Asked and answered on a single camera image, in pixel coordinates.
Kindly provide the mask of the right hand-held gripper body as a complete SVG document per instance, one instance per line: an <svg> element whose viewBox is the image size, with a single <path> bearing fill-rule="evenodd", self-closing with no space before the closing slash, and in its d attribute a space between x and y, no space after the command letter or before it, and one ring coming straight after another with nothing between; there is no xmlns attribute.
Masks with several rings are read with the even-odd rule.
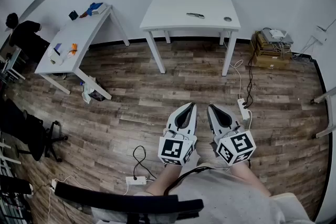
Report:
<svg viewBox="0 0 336 224"><path fill-rule="evenodd" d="M248 160L256 149L249 130L240 125L226 135L214 136L211 142L216 157L221 157L228 166Z"/></svg>

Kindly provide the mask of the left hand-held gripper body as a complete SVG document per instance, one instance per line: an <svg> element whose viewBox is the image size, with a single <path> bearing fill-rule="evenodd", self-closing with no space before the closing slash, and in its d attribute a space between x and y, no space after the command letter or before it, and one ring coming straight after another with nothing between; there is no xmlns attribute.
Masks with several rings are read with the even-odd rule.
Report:
<svg viewBox="0 0 336 224"><path fill-rule="evenodd" d="M158 158L164 164L184 166L195 150L196 135L176 133L165 128L160 137Z"/></svg>

